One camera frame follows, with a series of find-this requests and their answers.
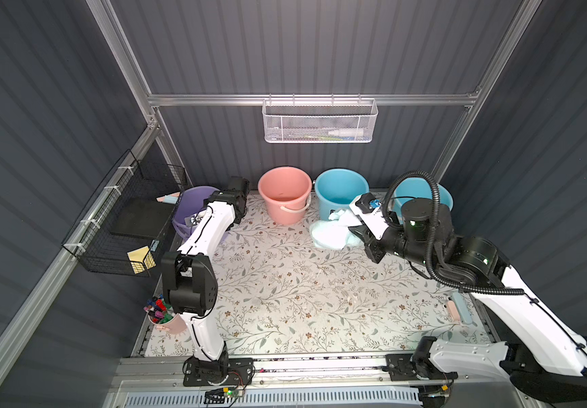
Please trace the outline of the purple plastic bucket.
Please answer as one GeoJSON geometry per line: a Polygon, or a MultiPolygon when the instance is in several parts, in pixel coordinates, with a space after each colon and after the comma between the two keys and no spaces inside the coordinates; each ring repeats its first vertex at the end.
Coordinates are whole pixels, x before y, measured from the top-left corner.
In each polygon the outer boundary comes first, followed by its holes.
{"type": "Polygon", "coordinates": [[[201,212],[204,209],[204,200],[208,199],[215,191],[218,191],[215,187],[198,186],[189,188],[180,194],[172,224],[182,241],[187,241],[196,229],[194,226],[188,226],[185,221],[201,212]]]}

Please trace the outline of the pink plastic bucket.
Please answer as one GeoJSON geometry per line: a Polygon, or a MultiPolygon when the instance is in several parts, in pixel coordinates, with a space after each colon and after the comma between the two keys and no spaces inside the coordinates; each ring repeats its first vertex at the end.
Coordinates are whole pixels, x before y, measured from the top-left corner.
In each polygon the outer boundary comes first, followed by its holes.
{"type": "Polygon", "coordinates": [[[310,176],[294,167],[273,168],[258,183],[267,213],[281,225],[296,224],[303,219],[311,203],[311,189],[310,176]]]}

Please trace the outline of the light green cloth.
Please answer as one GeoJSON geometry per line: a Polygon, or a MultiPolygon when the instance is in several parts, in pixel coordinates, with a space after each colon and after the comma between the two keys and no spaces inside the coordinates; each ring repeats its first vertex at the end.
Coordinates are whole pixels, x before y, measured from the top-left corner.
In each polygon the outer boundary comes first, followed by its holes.
{"type": "Polygon", "coordinates": [[[318,220],[310,225],[310,236],[316,248],[340,251],[344,248],[362,248],[362,240],[349,227],[360,226],[361,221],[350,209],[332,212],[329,220],[318,220]]]}

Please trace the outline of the blue bucket with label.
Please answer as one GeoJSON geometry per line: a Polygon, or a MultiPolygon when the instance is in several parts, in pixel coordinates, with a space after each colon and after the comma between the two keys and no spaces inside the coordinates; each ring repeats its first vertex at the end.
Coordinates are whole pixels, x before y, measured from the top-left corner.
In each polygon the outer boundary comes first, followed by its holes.
{"type": "Polygon", "coordinates": [[[321,173],[315,180],[315,194],[319,201],[319,216],[328,221],[332,212],[349,209],[356,197],[369,192],[366,179],[355,171],[333,168],[321,173]]]}

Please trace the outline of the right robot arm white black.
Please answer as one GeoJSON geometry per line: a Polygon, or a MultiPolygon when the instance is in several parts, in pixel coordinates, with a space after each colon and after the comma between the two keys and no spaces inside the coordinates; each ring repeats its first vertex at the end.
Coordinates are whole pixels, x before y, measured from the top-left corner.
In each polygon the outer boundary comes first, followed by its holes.
{"type": "Polygon", "coordinates": [[[406,260],[425,279],[470,294],[512,333],[509,340],[483,346],[424,336],[408,360],[388,356],[392,380],[472,375],[510,382],[544,403],[587,401],[587,337],[545,306],[490,241],[456,234],[448,206],[416,198],[396,214],[366,193],[349,208],[358,222],[349,231],[374,263],[387,254],[406,260]]]}

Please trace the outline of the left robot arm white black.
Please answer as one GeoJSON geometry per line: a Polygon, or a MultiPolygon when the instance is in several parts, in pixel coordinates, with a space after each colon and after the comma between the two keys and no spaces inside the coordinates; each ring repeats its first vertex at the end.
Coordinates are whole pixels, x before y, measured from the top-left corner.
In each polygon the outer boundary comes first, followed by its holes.
{"type": "Polygon", "coordinates": [[[189,238],[174,252],[162,256],[162,294],[184,321],[194,342],[193,358],[202,367],[227,366],[227,346],[213,319],[218,280],[212,257],[223,236],[240,224],[247,213],[249,181],[232,177],[223,190],[215,190],[184,224],[189,238]]]}

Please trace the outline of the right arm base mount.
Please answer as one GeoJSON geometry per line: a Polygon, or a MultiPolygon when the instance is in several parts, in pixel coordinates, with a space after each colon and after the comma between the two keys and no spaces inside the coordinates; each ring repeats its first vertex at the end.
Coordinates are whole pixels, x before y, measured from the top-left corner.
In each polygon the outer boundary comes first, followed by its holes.
{"type": "Polygon", "coordinates": [[[458,378],[456,372],[442,372],[428,358],[415,358],[411,353],[385,355],[384,372],[391,381],[442,380],[449,384],[458,378]]]}

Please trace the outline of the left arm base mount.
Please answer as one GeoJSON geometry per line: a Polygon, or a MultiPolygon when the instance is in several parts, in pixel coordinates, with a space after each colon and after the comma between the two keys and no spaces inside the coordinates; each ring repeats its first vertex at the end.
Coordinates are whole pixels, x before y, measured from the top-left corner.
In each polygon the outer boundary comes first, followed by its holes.
{"type": "Polygon", "coordinates": [[[184,387],[243,387],[252,382],[257,372],[254,360],[237,358],[218,361],[203,361],[191,357],[184,362],[184,387]]]}

